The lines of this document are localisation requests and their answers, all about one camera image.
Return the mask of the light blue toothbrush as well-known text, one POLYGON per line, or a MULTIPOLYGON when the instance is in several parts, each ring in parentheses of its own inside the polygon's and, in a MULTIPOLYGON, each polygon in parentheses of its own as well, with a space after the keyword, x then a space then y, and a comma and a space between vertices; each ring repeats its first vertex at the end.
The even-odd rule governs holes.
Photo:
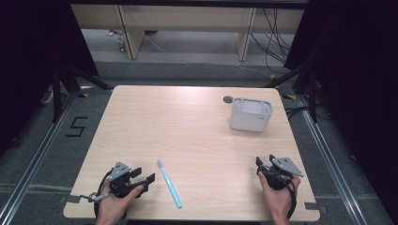
POLYGON ((162 160, 161 160, 161 159, 158 159, 158 160, 157 160, 157 164, 158 164, 159 168, 161 169, 162 175, 163 175, 163 177, 164 177, 164 180, 165 180, 165 182, 166 182, 167 187, 168 187, 169 190, 170 190, 170 193, 171 193, 171 195, 172 195, 172 197, 173 197, 173 200, 175 201, 176 207, 177 207, 178 209, 181 209, 182 206, 183 206, 183 205, 182 205, 182 202, 181 202, 181 200, 180 200, 180 198, 179 198, 179 196, 178 196, 178 194, 177 194, 177 192, 176 192, 176 188, 174 187, 174 184, 173 184, 173 182, 172 182, 172 180, 171 180, 169 174, 168 174, 167 171, 165 170, 165 167, 164 167, 164 165, 163 165, 163 163, 162 163, 162 160))

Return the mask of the black curtain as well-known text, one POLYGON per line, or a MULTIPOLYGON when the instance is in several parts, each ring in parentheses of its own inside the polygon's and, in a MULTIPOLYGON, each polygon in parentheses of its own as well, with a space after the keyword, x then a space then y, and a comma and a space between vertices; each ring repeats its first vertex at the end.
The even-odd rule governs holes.
POLYGON ((398 225, 398 0, 310 0, 285 66, 309 56, 330 18, 337 28, 316 67, 329 110, 398 225))
POLYGON ((0 0, 0 157, 38 106, 58 64, 98 74, 70 0, 0 0))

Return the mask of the person's right hand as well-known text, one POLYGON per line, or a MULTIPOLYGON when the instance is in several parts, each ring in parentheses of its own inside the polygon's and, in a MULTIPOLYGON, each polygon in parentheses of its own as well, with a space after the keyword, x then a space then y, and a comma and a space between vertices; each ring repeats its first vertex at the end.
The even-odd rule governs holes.
POLYGON ((271 218, 288 219, 288 213, 292 207, 292 201, 294 200, 292 195, 298 195, 300 179, 294 174, 288 187, 275 190, 268 185, 267 178, 262 173, 258 174, 258 178, 263 189, 264 200, 271 218))

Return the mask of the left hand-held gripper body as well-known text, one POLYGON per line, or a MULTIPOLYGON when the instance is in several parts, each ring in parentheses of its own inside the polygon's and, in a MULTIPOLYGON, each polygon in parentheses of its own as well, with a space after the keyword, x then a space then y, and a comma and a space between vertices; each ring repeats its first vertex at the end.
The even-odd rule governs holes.
MULTIPOLYGON (((131 182, 131 171, 133 171, 133 169, 122 162, 117 162, 112 168, 109 176, 110 189, 117 198, 124 198, 130 194, 132 190, 139 187, 138 182, 131 182)), ((145 192, 147 192, 147 188, 143 188, 143 190, 138 194, 138 197, 145 192)))

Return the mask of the person's left hand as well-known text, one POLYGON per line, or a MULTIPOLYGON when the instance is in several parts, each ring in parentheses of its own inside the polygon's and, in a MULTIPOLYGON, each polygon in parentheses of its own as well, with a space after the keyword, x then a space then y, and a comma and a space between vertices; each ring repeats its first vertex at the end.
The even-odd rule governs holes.
POLYGON ((99 202, 98 217, 95 225, 116 225, 123 217, 125 211, 132 201, 142 192, 143 186, 133 189, 124 198, 117 198, 110 194, 99 202))

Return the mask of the white plastic container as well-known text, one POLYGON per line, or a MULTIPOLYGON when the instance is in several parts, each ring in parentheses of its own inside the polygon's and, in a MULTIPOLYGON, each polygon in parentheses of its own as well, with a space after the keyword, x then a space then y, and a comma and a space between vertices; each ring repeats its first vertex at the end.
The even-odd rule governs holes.
POLYGON ((263 132, 273 114, 270 102, 235 98, 232 101, 229 126, 233 129, 263 132))

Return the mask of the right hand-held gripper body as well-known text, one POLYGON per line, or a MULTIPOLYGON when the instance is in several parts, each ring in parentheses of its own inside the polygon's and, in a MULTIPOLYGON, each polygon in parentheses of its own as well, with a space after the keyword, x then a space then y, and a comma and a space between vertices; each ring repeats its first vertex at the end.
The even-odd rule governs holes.
POLYGON ((293 175, 303 177, 303 172, 289 157, 279 157, 270 166, 264 164, 265 170, 261 172, 268 181, 268 185, 280 190, 286 188, 292 181, 293 175))

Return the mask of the metal floor rail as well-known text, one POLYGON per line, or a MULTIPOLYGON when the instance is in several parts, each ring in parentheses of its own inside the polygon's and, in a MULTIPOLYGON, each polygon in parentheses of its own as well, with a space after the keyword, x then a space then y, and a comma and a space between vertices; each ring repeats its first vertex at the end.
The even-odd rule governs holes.
POLYGON ((359 202, 347 184, 342 170, 339 168, 334 156, 332 155, 329 145, 327 144, 319 125, 314 121, 316 116, 310 115, 310 104, 305 101, 305 97, 298 96, 298 105, 300 107, 306 107, 306 110, 303 112, 303 117, 310 132, 312 133, 312 136, 314 137, 314 141, 320 151, 320 154, 322 155, 323 160, 326 163, 330 176, 339 192, 340 197, 342 198, 344 206, 353 224, 368 225, 367 219, 360 208, 359 202))
POLYGON ((30 158, 29 163, 23 169, 22 176, 13 186, 7 201, 0 209, 0 225, 9 225, 18 211, 27 190, 36 177, 41 164, 46 158, 50 147, 76 98, 77 94, 69 94, 65 97, 64 102, 61 104, 61 113, 58 114, 54 120, 51 120, 45 136, 41 140, 39 146, 35 149, 35 154, 30 158))

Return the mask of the black metal stand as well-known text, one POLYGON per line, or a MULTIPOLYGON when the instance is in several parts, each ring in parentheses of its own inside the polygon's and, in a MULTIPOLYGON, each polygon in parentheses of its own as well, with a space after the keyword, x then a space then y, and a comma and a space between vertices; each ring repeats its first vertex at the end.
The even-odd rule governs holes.
POLYGON ((284 83, 297 76, 293 90, 296 94, 301 94, 305 90, 309 94, 309 105, 308 111, 313 122, 316 123, 316 73, 314 70, 314 61, 307 59, 300 66, 291 70, 290 72, 283 75, 281 78, 274 80, 273 82, 266 84, 265 88, 274 88, 281 83, 284 83))
POLYGON ((68 93, 77 94, 80 92, 81 87, 78 84, 76 78, 80 77, 84 80, 95 84, 97 87, 104 90, 112 90, 113 87, 105 82, 100 81, 94 76, 83 72, 77 67, 70 66, 64 63, 57 63, 54 67, 54 72, 52 75, 52 85, 53 85, 53 94, 54 94, 54 118, 53 122, 56 122, 62 112, 63 112, 63 103, 61 99, 61 85, 64 85, 67 89, 68 93))

